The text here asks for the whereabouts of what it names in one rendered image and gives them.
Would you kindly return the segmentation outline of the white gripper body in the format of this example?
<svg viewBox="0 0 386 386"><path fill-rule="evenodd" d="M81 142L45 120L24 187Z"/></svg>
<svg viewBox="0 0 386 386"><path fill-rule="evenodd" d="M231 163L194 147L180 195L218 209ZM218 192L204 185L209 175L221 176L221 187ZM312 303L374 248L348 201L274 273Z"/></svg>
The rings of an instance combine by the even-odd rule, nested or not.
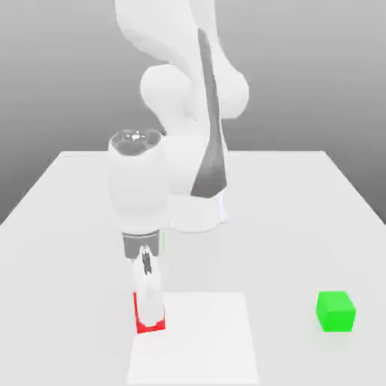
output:
<svg viewBox="0 0 386 386"><path fill-rule="evenodd" d="M152 265L152 272L145 273L143 263L133 263L139 320L146 327L155 326L164 318L164 297L161 284L161 271L158 263Z"/></svg>

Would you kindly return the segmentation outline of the small red cube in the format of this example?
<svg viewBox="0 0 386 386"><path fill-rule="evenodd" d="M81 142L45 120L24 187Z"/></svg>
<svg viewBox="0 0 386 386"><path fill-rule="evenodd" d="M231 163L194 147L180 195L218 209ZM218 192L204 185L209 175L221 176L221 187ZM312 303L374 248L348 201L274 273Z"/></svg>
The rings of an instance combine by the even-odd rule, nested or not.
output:
<svg viewBox="0 0 386 386"><path fill-rule="evenodd" d="M163 317L162 320L159 320L154 326L146 326L141 322L139 318L136 292L133 292L133 307L134 307L134 314L135 314L136 331L138 334L161 331L166 328L165 317Z"/></svg>

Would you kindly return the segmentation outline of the small green cube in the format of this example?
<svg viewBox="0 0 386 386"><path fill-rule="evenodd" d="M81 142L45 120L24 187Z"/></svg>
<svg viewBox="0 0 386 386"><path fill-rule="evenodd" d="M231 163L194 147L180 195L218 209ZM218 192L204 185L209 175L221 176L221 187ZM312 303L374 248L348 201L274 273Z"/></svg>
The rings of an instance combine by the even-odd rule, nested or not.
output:
<svg viewBox="0 0 386 386"><path fill-rule="evenodd" d="M324 332L350 332L353 329L356 308L345 291L320 291L316 315Z"/></svg>

